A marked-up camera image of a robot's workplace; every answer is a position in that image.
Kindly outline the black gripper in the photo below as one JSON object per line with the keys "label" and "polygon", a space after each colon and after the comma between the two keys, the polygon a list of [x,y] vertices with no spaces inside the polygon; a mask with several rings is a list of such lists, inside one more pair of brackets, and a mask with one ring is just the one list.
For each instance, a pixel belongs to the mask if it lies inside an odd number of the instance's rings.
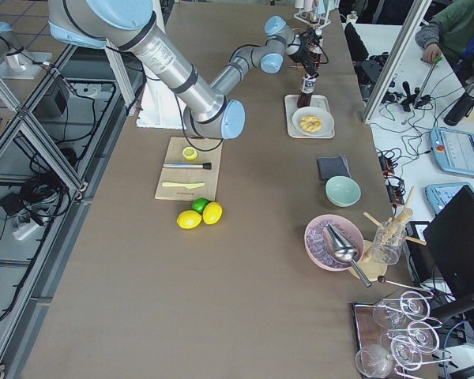
{"label": "black gripper", "polygon": [[287,56],[294,62],[300,63],[309,77],[318,76],[318,63],[313,61],[307,49],[307,34],[296,34],[287,44]]}

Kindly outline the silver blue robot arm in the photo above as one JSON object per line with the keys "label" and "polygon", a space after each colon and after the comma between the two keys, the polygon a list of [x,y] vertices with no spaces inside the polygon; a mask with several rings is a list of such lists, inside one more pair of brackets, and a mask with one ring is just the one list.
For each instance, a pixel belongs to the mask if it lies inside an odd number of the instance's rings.
{"label": "silver blue robot arm", "polygon": [[182,120],[188,133],[204,138],[233,139],[245,125],[244,106],[229,92],[252,68],[277,73],[288,56],[316,70],[300,38],[279,16],[265,23],[261,47],[241,47],[220,75],[207,83],[156,23],[150,1],[50,1],[49,26],[57,40],[93,49],[113,43],[130,52],[186,104]]}

